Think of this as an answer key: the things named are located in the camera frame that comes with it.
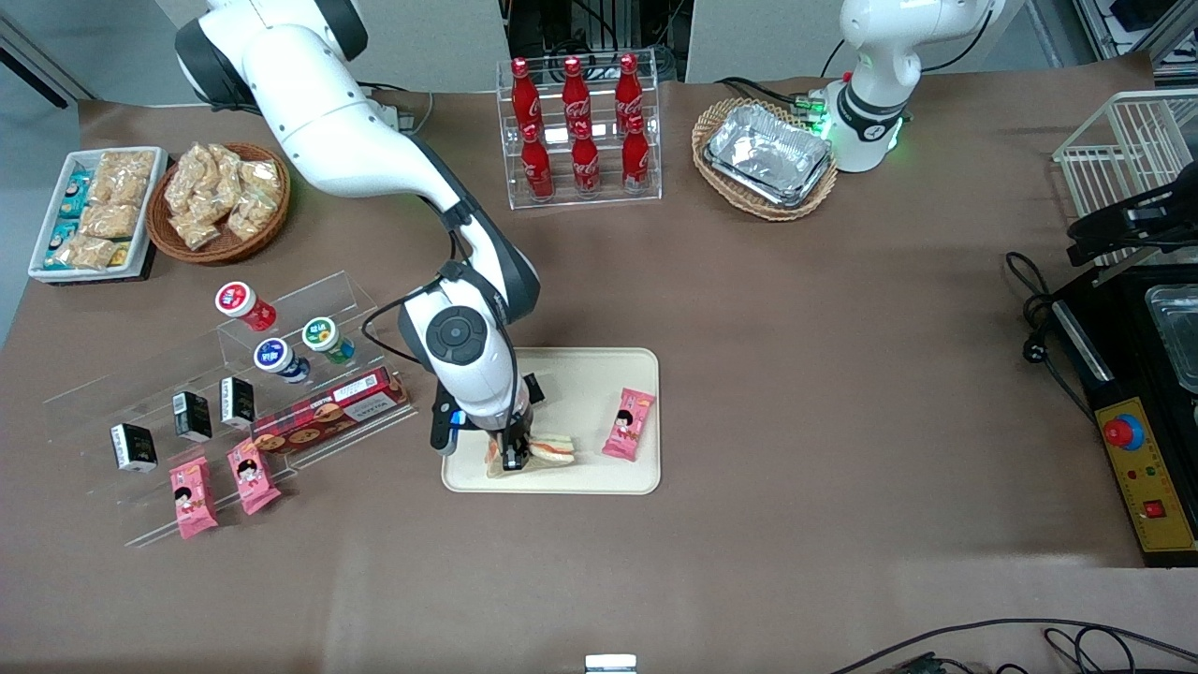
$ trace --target yellow control panel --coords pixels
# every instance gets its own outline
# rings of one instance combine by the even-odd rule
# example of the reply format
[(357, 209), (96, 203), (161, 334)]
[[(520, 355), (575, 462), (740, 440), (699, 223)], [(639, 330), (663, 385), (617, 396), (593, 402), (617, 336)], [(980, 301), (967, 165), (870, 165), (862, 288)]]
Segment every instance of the yellow control panel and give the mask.
[(1144, 552), (1198, 549), (1139, 399), (1094, 413)]

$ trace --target grey floor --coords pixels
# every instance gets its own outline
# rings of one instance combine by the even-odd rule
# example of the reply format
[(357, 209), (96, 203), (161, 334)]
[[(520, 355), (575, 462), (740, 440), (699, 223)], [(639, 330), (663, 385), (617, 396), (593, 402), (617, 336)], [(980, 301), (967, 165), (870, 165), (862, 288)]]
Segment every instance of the grey floor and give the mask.
[[(1036, 5), (1019, 11), (987, 57), (985, 69), (1051, 67), (1037, 25), (1061, 65), (1093, 60), (1070, 0), (1028, 2)], [(194, 102), (175, 61), (174, 25), (153, 0), (59, 0), (53, 12), (47, 10), (49, 6), (44, 0), (8, 0), (2, 11), (98, 97), (134, 104)], [(99, 26), (65, 24), (63, 17), (71, 20), (72, 16), (89, 22), (96, 17), (120, 19)], [(79, 147), (79, 129), (73, 108), (54, 108), (6, 68), (0, 68), (0, 102), (2, 345), (25, 290), (30, 253), (62, 156)]]

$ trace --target brown table cover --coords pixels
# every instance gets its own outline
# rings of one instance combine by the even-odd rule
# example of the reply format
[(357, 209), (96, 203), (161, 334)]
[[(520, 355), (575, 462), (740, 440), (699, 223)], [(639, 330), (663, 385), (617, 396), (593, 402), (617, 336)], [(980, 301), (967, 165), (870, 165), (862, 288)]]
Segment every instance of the brown table cover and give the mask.
[[(494, 97), (437, 96), (423, 134), (544, 281), (515, 344), (660, 359), (647, 497), (450, 493), (422, 414), (248, 526), (122, 548), (115, 506), (46, 444), (43, 400), (211, 329), (229, 279), (273, 297), (344, 268), (381, 302), (431, 277), (446, 236), (415, 196), (297, 176), (286, 229), (243, 263), (30, 283), (0, 354), (0, 669), (564, 673), (635, 652), (642, 672), (818, 673), (1004, 615), (1198, 646), (1198, 571), (1139, 569), (1096, 435), (1019, 357), (1024, 292), (1002, 272), (1017, 248), (1070, 277), (1049, 153), (1146, 87), (1144, 59), (927, 77), (885, 163), (787, 224), (732, 208), (691, 165), (691, 123), (724, 87), (664, 87), (660, 202), (521, 212)], [(276, 146), (259, 117), (204, 108), (85, 103), (80, 123), (86, 147)], [(431, 377), (403, 375), (426, 409)], [(1058, 667), (1030, 627), (927, 645)]]

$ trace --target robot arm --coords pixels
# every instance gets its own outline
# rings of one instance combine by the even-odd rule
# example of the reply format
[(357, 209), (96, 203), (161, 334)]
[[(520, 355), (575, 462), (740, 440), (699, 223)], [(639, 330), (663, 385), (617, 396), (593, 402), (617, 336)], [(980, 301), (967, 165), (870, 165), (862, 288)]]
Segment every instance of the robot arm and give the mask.
[(521, 468), (531, 412), (504, 326), (536, 305), (536, 269), (428, 146), (375, 114), (343, 61), (355, 51), (339, 38), (357, 35), (347, 0), (210, 5), (213, 11), (176, 38), (180, 62), (204, 98), (256, 104), (317, 189), (350, 198), (418, 194), (470, 244), (465, 262), (446, 262), (436, 281), (405, 302), (400, 332), (470, 420), (501, 437), (504, 455), (514, 457), (504, 467)]
[(845, 0), (840, 29), (857, 48), (847, 81), (828, 86), (828, 140), (836, 165), (852, 172), (878, 165), (898, 132), (898, 119), (922, 63), (915, 47), (979, 32), (1006, 0)]

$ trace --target white tray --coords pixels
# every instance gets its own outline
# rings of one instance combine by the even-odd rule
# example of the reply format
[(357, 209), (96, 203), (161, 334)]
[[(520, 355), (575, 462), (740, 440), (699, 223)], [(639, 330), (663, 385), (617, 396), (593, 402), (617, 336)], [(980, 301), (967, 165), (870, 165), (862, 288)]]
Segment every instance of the white tray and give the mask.
[(636, 461), (604, 455), (623, 389), (658, 395), (658, 358), (648, 350), (516, 350), (521, 375), (533, 374), (545, 393), (536, 406), (533, 435), (574, 438), (575, 463), (488, 479), (486, 435), (458, 435), (458, 451), (441, 464), (452, 492), (508, 494), (648, 494), (661, 481), (661, 401), (653, 403)]
[[(50, 244), (50, 233), (54, 224), (59, 220), (59, 206), (62, 205), (62, 194), (67, 190), (67, 181), (75, 170), (75, 164), (83, 165), (87, 170), (96, 170), (99, 157), (109, 150), (139, 151), (150, 150), (153, 152), (153, 166), (150, 169), (150, 178), (146, 180), (146, 193), (141, 198), (141, 210), (138, 212), (138, 223), (133, 229), (133, 237), (129, 239), (129, 254), (125, 263), (110, 266), (104, 271), (91, 268), (46, 268), (46, 249)], [(162, 147), (139, 145), (134, 147), (109, 147), (105, 150), (80, 150), (67, 154), (62, 162), (62, 171), (59, 172), (59, 182), (54, 186), (50, 195), (50, 205), (46, 208), (46, 217), (42, 218), (42, 231), (34, 243), (34, 253), (29, 257), (29, 277), (42, 283), (63, 283), (77, 280), (104, 280), (116, 278), (129, 278), (141, 273), (141, 265), (146, 259), (146, 250), (150, 247), (150, 236), (146, 233), (146, 210), (150, 205), (150, 195), (158, 184), (163, 174), (167, 172), (167, 151)]]

